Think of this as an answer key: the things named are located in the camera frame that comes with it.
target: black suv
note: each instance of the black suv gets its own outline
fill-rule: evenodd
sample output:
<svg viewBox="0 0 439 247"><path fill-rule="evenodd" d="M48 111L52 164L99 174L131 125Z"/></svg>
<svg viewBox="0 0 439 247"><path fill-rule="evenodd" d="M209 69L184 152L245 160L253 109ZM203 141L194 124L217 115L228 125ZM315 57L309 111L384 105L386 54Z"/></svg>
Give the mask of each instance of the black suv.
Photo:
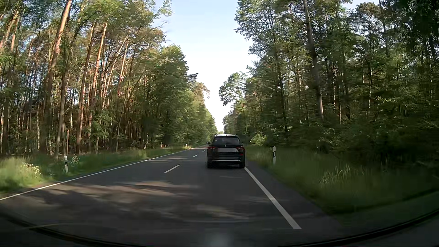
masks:
<svg viewBox="0 0 439 247"><path fill-rule="evenodd" d="M239 168L245 167L245 149L237 135L216 134L212 143L207 142L207 168L215 164L238 164Z"/></svg>

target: tree canopy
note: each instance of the tree canopy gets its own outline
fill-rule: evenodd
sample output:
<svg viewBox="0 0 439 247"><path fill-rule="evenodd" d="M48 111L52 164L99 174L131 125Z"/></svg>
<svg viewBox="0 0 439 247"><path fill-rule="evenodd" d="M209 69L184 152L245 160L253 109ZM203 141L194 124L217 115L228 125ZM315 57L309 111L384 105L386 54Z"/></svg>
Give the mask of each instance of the tree canopy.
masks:
<svg viewBox="0 0 439 247"><path fill-rule="evenodd" d="M239 0L258 56L224 132L387 164L439 160L437 1Z"/></svg>
<svg viewBox="0 0 439 247"><path fill-rule="evenodd" d="M1 153L198 144L209 91L166 45L151 0L0 3Z"/></svg>

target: roadside verge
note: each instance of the roadside verge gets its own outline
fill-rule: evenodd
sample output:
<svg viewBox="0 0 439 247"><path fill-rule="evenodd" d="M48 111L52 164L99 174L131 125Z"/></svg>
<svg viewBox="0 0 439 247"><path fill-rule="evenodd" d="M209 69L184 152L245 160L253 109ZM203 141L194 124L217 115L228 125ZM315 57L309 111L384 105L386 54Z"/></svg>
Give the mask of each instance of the roadside verge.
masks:
<svg viewBox="0 0 439 247"><path fill-rule="evenodd" d="M9 157L0 160L0 197L29 190L29 188L36 185L65 181L188 149L191 149L191 147L136 149L118 153L69 156L67 173L65 172L64 161L55 160L54 157L49 155L36 154L28 157Z"/></svg>
<svg viewBox="0 0 439 247"><path fill-rule="evenodd" d="M247 159L353 231L387 227L439 208L439 179L426 170L381 171L330 154L282 147L276 147L273 165L270 147L246 150Z"/></svg>

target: grass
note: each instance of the grass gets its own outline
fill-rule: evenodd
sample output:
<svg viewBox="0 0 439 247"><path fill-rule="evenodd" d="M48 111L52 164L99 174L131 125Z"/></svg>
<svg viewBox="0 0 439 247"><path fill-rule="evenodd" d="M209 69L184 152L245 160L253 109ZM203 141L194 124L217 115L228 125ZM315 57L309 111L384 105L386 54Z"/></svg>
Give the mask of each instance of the grass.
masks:
<svg viewBox="0 0 439 247"><path fill-rule="evenodd" d="M43 154L27 157L8 157L0 160L0 194L32 187L42 182L63 180L81 174L100 171L108 167L147 160L190 147L135 149L118 153L84 154L68 156L68 173L63 160Z"/></svg>
<svg viewBox="0 0 439 247"><path fill-rule="evenodd" d="M311 199L325 212L348 214L395 205L439 189L439 179L420 168L364 168L331 154L276 147L247 146L246 156L281 182Z"/></svg>

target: rear bumper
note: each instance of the rear bumper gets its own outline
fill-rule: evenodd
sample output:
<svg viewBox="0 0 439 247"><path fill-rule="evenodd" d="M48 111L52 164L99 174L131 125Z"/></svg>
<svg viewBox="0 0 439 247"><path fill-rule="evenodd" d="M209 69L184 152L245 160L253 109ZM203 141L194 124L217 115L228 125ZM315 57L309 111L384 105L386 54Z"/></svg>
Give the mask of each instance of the rear bumper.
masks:
<svg viewBox="0 0 439 247"><path fill-rule="evenodd" d="M232 156L232 157L212 157L208 158L207 162L209 163L242 163L245 161L245 156Z"/></svg>

